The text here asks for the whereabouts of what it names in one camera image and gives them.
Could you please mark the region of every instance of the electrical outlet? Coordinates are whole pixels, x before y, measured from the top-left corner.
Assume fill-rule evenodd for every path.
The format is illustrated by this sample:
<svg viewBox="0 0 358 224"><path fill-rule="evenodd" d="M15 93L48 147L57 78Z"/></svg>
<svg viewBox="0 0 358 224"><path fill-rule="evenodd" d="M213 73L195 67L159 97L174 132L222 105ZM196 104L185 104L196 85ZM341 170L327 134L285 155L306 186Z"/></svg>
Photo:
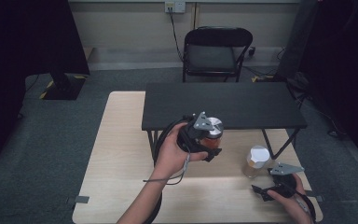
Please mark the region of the electrical outlet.
<svg viewBox="0 0 358 224"><path fill-rule="evenodd" d="M175 11L176 13L185 13L186 12L186 2L175 2Z"/></svg>
<svg viewBox="0 0 358 224"><path fill-rule="evenodd" d="M167 13L175 12L175 3L174 2L165 2L165 12L167 12Z"/></svg>

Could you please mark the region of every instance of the black table top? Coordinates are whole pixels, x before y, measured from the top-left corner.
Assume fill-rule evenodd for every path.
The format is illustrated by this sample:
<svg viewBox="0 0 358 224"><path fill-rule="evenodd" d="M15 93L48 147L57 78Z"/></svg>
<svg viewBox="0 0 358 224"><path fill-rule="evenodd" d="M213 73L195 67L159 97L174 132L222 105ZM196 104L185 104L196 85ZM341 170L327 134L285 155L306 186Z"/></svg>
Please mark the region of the black table top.
<svg viewBox="0 0 358 224"><path fill-rule="evenodd" d="M163 130L202 111L221 119L226 130L307 127L284 83L150 83L142 130Z"/></svg>

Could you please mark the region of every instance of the white wall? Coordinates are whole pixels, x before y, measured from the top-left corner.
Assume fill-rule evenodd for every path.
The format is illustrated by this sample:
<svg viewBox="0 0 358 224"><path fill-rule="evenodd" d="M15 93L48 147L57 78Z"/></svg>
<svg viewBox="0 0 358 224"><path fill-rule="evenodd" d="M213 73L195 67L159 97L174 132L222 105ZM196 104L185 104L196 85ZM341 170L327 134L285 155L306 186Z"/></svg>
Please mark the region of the white wall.
<svg viewBox="0 0 358 224"><path fill-rule="evenodd" d="M138 63L178 63L172 23L164 2L71 2L83 46L109 49L115 62L127 63L137 55ZM174 14L179 49L193 25L240 26L254 35L253 46L273 54L284 47L290 35L298 3L186 3L185 14ZM267 61L274 58L267 56Z"/></svg>

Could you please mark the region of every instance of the cup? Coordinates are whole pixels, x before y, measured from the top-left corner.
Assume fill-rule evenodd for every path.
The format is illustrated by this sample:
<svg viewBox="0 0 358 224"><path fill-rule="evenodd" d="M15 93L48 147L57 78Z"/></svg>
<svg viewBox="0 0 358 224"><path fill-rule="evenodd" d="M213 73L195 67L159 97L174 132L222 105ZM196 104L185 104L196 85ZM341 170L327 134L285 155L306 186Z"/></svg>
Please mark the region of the cup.
<svg viewBox="0 0 358 224"><path fill-rule="evenodd" d="M256 177L268 160L269 150L265 147L254 146L246 157L242 172L250 178Z"/></svg>

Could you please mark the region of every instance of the wire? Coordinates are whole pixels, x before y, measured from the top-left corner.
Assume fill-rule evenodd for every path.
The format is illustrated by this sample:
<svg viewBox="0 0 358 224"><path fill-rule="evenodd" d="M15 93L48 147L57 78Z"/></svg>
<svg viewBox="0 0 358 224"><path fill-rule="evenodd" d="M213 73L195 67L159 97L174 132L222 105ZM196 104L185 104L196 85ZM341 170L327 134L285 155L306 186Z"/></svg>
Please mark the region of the wire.
<svg viewBox="0 0 358 224"><path fill-rule="evenodd" d="M179 56L180 61L183 62L182 53L181 53L180 50L179 50L178 40L176 39L176 32L175 32L175 25L174 25L174 23L173 23L172 9L171 9L171 8L168 8L168 12L169 12L170 18L171 18L172 29L173 29L173 37L175 38L175 43L176 43L176 51L178 52L178 56Z"/></svg>
<svg viewBox="0 0 358 224"><path fill-rule="evenodd" d="M277 54L277 59L280 61L281 60L281 54L284 53L286 51L286 48L282 48L282 50Z"/></svg>
<svg viewBox="0 0 358 224"><path fill-rule="evenodd" d="M172 184L168 183L167 185L179 184L182 181L183 176L185 175L185 172L187 171L188 163L190 162L190 149L188 147L187 147L187 151L188 151L187 158L185 160L185 164L183 165L183 171L181 174L170 177L170 178L165 178L165 179L148 179L148 180L144 180L144 182L166 181L166 180L172 180L172 179L176 179L176 178L180 177L180 179L177 182L172 183Z"/></svg>
<svg viewBox="0 0 358 224"><path fill-rule="evenodd" d="M309 108L310 110L313 110L313 111L315 111L315 112L317 112L317 113L319 113L319 114L321 114L321 115L327 117L327 118L332 122L332 124L333 124L335 130L337 130L337 132L339 132L339 133L341 133L341 134L343 134L343 135L347 135L345 132L342 132L342 131L338 128L338 126L336 125L336 123L334 122L334 120L333 120L330 116L326 115L324 112L322 112L322 111L320 111L320 110L317 110L317 109L312 108L310 105L304 104L304 101L306 100L306 97L304 97L304 98L302 98L302 99L299 99L299 98L297 98L296 96L294 96L294 97L295 97L295 99L296 99L296 102L298 102L299 104L305 105L305 106L306 106L307 108Z"/></svg>
<svg viewBox="0 0 358 224"><path fill-rule="evenodd" d="M25 92L27 92L28 90L30 90L30 89L33 87L33 85L34 85L34 84L36 83L36 81L39 79L39 76L40 76L40 74L37 75L36 79L34 80L34 83L31 84L31 86L28 87L28 89L27 89Z"/></svg>

